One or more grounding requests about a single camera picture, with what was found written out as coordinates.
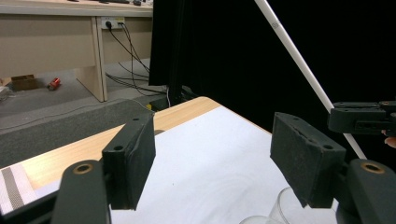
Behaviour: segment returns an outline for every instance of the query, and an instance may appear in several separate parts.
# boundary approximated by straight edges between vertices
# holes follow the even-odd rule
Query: floor
[[[137,90],[127,87],[106,78],[107,96],[106,102],[99,102],[85,87],[75,78],[73,70],[35,74],[39,88],[29,91],[11,91],[7,99],[0,101],[0,134],[46,122],[51,118],[69,116],[81,110],[95,109],[103,104],[116,103],[122,99],[136,99],[141,96],[147,100],[156,100],[165,97],[165,87],[148,86],[148,71],[143,65],[149,67],[149,59],[124,63],[107,64],[106,73],[113,77],[133,83],[131,68],[133,68],[134,84],[141,88],[160,91],[162,94],[151,91]],[[61,80],[61,85],[55,91],[49,91],[46,86],[55,78]]]

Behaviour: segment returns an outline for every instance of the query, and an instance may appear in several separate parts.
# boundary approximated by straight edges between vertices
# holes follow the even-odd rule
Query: wall outlet
[[[108,27],[106,26],[106,22],[111,22],[111,29],[122,29],[122,26],[120,23],[125,24],[125,18],[124,17],[102,17],[102,29],[108,30]]]

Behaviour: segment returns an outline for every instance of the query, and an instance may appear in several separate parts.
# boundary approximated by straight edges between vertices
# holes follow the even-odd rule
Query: desk
[[[34,189],[69,164],[101,157],[117,127],[21,164]],[[288,184],[269,158],[271,134],[199,97],[154,116],[157,156],[136,211],[112,211],[113,223],[239,223],[268,215]]]
[[[2,0],[0,77],[75,69],[76,78],[100,101],[107,100],[104,64],[132,57],[102,30],[102,17],[124,17],[140,58],[151,46],[152,7],[80,0]],[[122,30],[113,30],[129,46]]]

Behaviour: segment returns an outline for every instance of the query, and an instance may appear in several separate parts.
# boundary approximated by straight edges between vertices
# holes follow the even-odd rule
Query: white tabletop
[[[239,223],[269,215],[288,186],[271,134],[221,106],[156,135],[157,156],[136,211],[113,223]]]

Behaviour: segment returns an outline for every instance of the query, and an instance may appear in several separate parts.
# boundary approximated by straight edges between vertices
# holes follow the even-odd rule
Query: red object
[[[48,85],[47,85],[47,89],[49,89],[50,91],[55,91],[59,85],[61,85],[61,80],[59,78],[55,78],[53,79]]]

